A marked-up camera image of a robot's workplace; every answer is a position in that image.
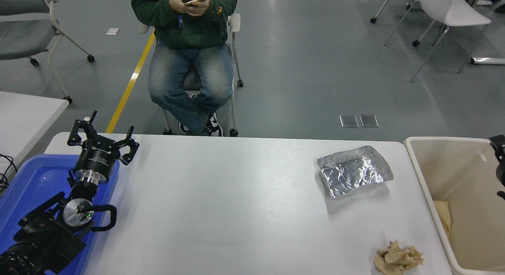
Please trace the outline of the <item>person's left hand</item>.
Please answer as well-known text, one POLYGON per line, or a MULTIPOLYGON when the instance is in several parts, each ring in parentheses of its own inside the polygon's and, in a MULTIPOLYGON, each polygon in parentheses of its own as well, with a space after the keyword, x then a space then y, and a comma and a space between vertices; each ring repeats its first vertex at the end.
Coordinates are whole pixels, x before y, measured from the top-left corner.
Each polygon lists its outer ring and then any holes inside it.
POLYGON ((194 17, 200 17, 202 16, 209 8, 210 0, 199 0, 196 2, 193 2, 191 5, 186 6, 186 12, 187 14, 194 16, 194 17))

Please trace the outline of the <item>person's right hand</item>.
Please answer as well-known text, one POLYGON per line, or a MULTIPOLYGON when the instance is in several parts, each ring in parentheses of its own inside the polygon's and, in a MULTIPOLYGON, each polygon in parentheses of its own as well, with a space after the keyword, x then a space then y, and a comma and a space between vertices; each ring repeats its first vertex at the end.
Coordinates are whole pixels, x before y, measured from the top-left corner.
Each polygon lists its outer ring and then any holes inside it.
POLYGON ((187 13, 185 3, 189 1, 191 0, 169 0, 169 6, 174 13, 185 14, 187 13))

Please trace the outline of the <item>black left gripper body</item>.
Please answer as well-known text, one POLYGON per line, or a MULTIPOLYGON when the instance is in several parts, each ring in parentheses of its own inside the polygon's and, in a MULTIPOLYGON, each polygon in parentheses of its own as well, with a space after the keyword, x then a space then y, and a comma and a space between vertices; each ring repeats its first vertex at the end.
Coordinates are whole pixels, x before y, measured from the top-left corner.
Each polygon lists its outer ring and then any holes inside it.
POLYGON ((109 148, 109 144, 102 148, 93 140, 82 144, 82 151, 74 167, 74 176, 81 177, 85 171, 93 170, 103 177, 110 177, 114 170, 115 162, 119 158, 118 149, 109 148))

